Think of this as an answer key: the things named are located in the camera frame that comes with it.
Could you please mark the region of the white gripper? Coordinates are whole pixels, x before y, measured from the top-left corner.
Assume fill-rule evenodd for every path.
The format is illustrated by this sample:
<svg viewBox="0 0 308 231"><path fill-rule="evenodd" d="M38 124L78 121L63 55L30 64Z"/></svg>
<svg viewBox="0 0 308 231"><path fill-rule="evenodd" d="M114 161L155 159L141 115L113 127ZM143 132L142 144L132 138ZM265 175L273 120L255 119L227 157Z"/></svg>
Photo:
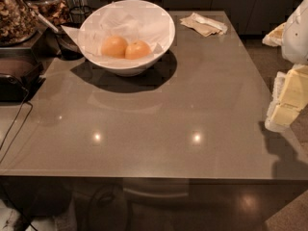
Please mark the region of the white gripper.
<svg viewBox="0 0 308 231"><path fill-rule="evenodd" d="M267 46L282 44L282 56L294 66L287 73L278 72L267 111L265 127L284 132L308 105L308 0L303 0L285 23L262 39Z"/></svg>

